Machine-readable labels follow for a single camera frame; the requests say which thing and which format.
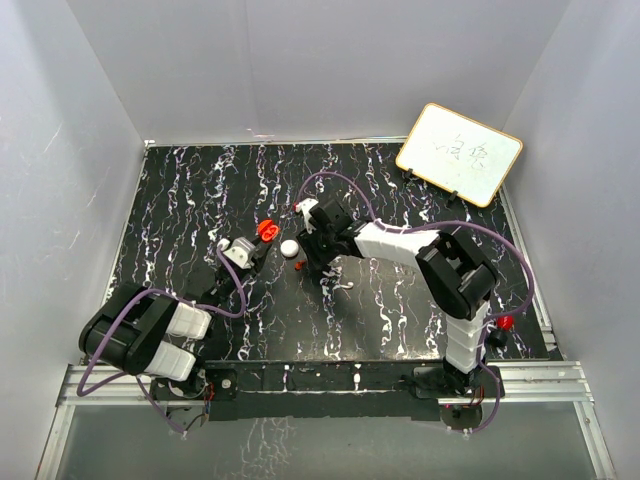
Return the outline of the orange earbud charging case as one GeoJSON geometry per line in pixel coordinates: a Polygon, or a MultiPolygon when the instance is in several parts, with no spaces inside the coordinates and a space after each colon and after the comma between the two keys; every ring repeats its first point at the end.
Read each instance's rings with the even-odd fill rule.
{"type": "Polygon", "coordinates": [[[257,234],[264,243],[271,243],[279,232],[280,228],[271,219],[263,220],[257,226],[257,234]]]}

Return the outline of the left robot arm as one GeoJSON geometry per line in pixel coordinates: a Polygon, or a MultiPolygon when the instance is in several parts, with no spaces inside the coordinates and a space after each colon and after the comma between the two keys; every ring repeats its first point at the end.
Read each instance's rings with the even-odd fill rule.
{"type": "Polygon", "coordinates": [[[201,361],[165,338],[199,341],[215,318],[242,318],[248,307],[242,282],[261,271],[270,250],[271,242],[261,236],[219,241],[212,285],[194,300],[121,284],[79,336],[79,348],[90,360],[77,394],[87,396],[125,375],[147,375],[167,380],[186,399],[200,396],[207,383],[201,361]]]}

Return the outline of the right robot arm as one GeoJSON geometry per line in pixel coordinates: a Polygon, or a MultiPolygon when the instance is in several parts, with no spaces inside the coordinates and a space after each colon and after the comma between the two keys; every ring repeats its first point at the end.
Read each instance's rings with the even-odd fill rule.
{"type": "Polygon", "coordinates": [[[466,397],[480,387],[485,319],[497,271],[469,234],[458,226],[407,233],[379,220],[356,219],[335,201],[305,199],[294,211],[304,221],[296,240],[314,270],[350,256],[388,260],[421,273],[445,314],[447,388],[466,397]]]}

